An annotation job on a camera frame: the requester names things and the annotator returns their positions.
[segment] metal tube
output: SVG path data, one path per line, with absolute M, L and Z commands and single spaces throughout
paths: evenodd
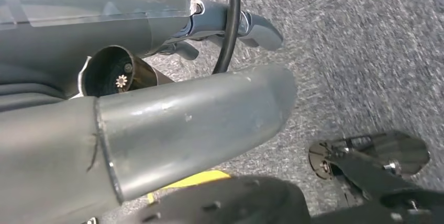
M 275 65 L 101 97 L 103 137 L 123 200 L 236 157 L 277 134 L 294 105 Z

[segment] bolt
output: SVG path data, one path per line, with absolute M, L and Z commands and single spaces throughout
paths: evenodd
M 324 169 L 324 172 L 326 173 L 330 172 L 330 167 L 328 166 L 328 163 L 326 161 L 322 161 L 320 167 Z
M 132 72 L 132 64 L 130 64 L 130 63 L 125 64 L 124 70 L 126 73 L 131 73 Z
M 392 172 L 395 175 L 401 175 L 401 164 L 398 160 L 389 160 L 387 165 L 384 165 L 384 169 Z

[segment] screw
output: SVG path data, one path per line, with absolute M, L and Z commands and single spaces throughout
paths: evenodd
M 131 73 L 132 72 L 132 64 L 130 64 L 130 63 L 125 64 L 124 70 L 126 73 Z

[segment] gray handle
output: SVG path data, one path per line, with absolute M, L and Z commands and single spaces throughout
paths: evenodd
M 239 40 L 250 47 L 262 47 L 266 50 L 275 51 L 282 46 L 284 38 L 281 33 L 262 16 L 245 13 L 249 20 L 248 32 Z

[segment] hole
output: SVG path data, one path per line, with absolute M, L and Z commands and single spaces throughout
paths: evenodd
M 203 206 L 203 207 L 202 207 L 202 209 L 203 209 L 205 212 L 216 211 L 216 210 L 219 209 L 219 208 L 220 208 L 220 202 L 218 202 L 218 201 L 215 201 L 215 202 L 213 202 L 213 203 L 211 203 L 211 204 L 209 204 L 209 205 L 207 205 L 207 206 Z
M 150 215 L 147 218 L 143 219 L 142 223 L 148 223 L 150 221 L 158 220 L 158 219 L 160 219 L 160 213 L 159 212 L 157 214 L 155 214 L 155 215 Z
M 249 181 L 245 183 L 246 186 L 259 186 L 259 180 Z

